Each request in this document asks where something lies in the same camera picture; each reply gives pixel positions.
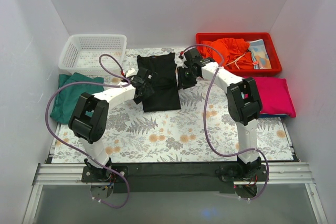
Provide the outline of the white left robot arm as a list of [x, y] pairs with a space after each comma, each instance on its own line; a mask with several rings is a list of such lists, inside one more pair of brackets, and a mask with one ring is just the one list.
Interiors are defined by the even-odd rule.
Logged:
[[69, 128], [78, 137], [86, 152], [85, 164], [94, 168], [93, 175], [100, 182], [111, 178], [112, 170], [107, 164], [107, 154], [102, 136], [106, 130], [108, 112], [118, 105], [134, 101], [136, 104], [154, 94], [151, 86], [155, 74], [146, 68], [140, 68], [137, 74], [128, 76], [129, 83], [121, 82], [117, 87], [105, 91], [80, 95], [69, 121]]

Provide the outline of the black t shirt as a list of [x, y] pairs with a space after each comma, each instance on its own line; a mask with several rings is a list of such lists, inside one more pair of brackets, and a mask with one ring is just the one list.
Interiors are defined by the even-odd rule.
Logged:
[[172, 111], [181, 108], [176, 80], [175, 53], [142, 57], [137, 56], [139, 68], [152, 74], [151, 87], [154, 93], [142, 101], [144, 112]]

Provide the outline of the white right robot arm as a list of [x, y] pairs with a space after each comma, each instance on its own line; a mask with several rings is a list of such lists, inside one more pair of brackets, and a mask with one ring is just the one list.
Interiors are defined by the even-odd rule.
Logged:
[[[254, 78], [242, 78], [226, 70], [221, 63], [212, 58], [203, 58], [197, 47], [183, 50], [179, 58], [183, 66], [177, 68], [178, 87], [187, 89], [197, 84], [198, 78], [209, 80], [203, 110], [203, 127], [210, 149], [221, 157], [237, 157], [238, 176], [242, 180], [251, 180], [256, 174], [255, 165], [261, 164], [262, 153], [257, 147], [257, 119], [262, 110], [262, 101]], [[221, 154], [212, 146], [206, 125], [208, 98], [213, 85], [220, 87], [226, 94], [228, 113], [236, 123], [239, 151], [234, 154]]]

